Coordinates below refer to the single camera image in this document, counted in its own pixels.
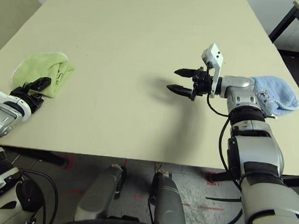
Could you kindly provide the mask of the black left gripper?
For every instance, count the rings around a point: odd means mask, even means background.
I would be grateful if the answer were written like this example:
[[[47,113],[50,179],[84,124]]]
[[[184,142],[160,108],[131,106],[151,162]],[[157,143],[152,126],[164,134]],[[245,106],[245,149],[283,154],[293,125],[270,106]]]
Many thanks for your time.
[[[31,110],[31,114],[35,113],[44,102],[41,91],[51,84],[50,77],[40,77],[31,83],[25,83],[10,92],[11,96],[21,98],[27,103]]]

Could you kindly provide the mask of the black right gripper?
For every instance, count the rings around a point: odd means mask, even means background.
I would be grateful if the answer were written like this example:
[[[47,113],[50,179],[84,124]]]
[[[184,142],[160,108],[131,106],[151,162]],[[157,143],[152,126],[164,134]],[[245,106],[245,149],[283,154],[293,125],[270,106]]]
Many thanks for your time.
[[[211,93],[212,76],[210,76],[209,71],[205,71],[203,67],[197,70],[181,68],[175,70],[174,73],[184,78],[192,78],[193,89],[172,84],[166,86],[169,91],[183,97],[190,97],[191,101],[194,101],[196,96],[202,97],[204,94],[209,95]]]

